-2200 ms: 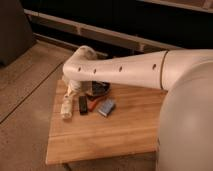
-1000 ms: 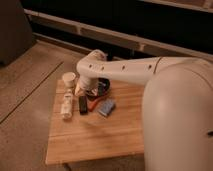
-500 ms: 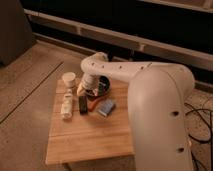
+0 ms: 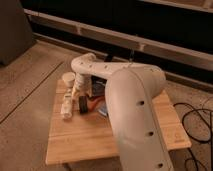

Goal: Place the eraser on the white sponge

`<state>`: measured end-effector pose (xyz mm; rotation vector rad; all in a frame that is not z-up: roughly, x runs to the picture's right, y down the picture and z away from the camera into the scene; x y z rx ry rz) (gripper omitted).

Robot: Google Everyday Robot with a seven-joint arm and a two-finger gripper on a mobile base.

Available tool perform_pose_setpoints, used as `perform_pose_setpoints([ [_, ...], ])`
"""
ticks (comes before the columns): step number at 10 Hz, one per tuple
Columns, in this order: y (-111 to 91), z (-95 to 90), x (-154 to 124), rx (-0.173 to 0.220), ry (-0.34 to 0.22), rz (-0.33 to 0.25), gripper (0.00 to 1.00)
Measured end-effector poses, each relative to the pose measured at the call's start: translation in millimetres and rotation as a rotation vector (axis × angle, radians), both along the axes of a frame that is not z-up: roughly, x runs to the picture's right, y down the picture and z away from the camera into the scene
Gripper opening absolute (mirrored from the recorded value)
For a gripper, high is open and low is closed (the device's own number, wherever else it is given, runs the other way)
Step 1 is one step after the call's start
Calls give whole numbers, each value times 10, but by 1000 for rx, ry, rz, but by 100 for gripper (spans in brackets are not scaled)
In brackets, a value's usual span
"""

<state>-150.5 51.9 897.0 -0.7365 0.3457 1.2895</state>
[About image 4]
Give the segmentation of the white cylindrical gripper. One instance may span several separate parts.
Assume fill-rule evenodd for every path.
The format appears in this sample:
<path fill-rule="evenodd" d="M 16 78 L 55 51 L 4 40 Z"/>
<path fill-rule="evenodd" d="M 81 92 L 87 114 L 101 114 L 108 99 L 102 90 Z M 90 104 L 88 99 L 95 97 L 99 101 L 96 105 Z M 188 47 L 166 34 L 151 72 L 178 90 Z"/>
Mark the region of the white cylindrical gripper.
<path fill-rule="evenodd" d="M 91 77 L 89 75 L 77 74 L 74 86 L 73 86 L 73 94 L 86 94 L 91 87 Z"/>

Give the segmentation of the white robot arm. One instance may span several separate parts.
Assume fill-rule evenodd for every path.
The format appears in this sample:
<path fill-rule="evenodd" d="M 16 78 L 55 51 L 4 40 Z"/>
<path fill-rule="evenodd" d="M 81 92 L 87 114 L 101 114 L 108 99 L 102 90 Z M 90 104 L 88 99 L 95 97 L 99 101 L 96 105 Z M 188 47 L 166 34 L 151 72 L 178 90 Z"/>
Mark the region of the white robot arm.
<path fill-rule="evenodd" d="M 105 99 L 123 171 L 174 171 L 152 99 L 165 88 L 157 66 L 98 62 L 87 53 L 72 60 L 74 87 L 86 88 L 90 76 L 106 80 Z"/>

